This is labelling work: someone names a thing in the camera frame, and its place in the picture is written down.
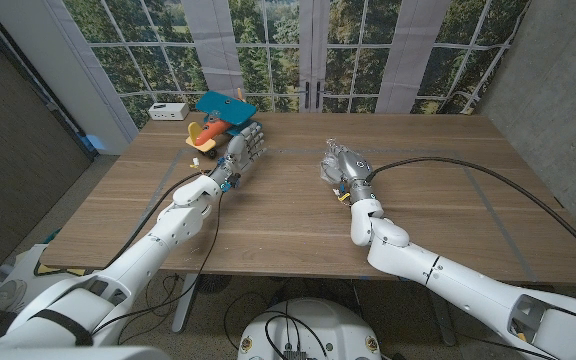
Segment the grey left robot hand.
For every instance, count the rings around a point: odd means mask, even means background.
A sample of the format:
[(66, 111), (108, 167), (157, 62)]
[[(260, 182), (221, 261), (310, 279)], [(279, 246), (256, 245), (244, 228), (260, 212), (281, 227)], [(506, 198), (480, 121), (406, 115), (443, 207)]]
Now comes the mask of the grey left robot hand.
[(237, 187), (240, 177), (266, 151), (263, 137), (262, 125), (252, 122), (230, 140), (225, 155), (209, 175), (222, 192)]

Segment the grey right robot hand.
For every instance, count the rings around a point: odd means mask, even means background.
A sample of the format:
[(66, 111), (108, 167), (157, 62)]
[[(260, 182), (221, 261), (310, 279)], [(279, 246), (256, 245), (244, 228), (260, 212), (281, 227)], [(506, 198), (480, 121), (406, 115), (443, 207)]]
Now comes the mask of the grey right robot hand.
[(348, 193), (351, 204), (375, 198), (367, 181), (371, 172), (370, 163), (362, 155), (335, 142), (329, 143), (320, 163), (321, 178), (329, 184), (338, 185), (343, 194)]

